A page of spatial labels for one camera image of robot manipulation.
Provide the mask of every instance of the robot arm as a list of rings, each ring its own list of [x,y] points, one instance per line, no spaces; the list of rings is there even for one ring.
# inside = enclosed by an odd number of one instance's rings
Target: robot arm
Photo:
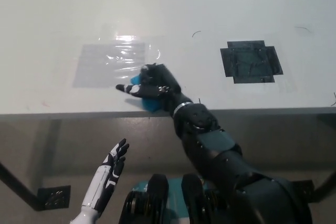
[[[186,155],[226,201],[232,223],[312,223],[305,200],[291,182],[251,167],[239,145],[218,125],[205,105],[194,104],[164,65],[145,65],[141,84],[116,88],[135,97],[158,99],[174,120]]]
[[[106,156],[86,192],[81,212],[71,224],[94,224],[100,218],[116,188],[128,147],[123,139]]]

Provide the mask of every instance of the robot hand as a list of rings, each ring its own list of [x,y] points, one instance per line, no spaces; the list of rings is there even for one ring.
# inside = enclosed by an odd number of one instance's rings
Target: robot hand
[[[93,224],[100,218],[116,188],[128,147],[123,139],[106,156],[86,192],[80,214],[71,224]]]
[[[140,84],[119,84],[116,89],[134,97],[160,101],[163,110],[169,111],[171,116],[180,104],[191,103],[191,100],[181,93],[180,85],[165,65],[144,65],[139,79]]]

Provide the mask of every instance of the white table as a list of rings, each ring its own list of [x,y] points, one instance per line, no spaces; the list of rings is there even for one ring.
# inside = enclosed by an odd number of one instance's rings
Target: white table
[[[114,89],[130,76],[111,79],[110,87],[74,87],[83,46],[120,38],[159,50],[160,57],[146,52],[144,62],[166,64],[183,92],[211,110],[336,112],[335,0],[0,3],[1,118],[146,115],[139,101]],[[275,83],[234,84],[220,48],[235,40],[274,46],[284,75]]]

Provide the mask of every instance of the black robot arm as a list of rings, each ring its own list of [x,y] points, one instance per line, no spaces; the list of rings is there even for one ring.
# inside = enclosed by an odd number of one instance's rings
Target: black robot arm
[[[307,202],[285,179],[271,178],[250,166],[240,146],[219,126],[205,105],[193,103],[164,65],[145,65],[141,85],[118,85],[135,97],[157,99],[174,120],[186,155],[219,190],[233,223],[309,224]]]

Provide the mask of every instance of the silver ring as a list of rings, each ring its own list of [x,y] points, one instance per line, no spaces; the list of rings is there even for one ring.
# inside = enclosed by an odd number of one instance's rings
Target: silver ring
[[[177,113],[177,111],[182,108],[183,106],[186,106],[187,104],[190,104],[192,102],[183,102],[181,103],[179,106],[176,107],[176,109],[174,110],[173,116]]]

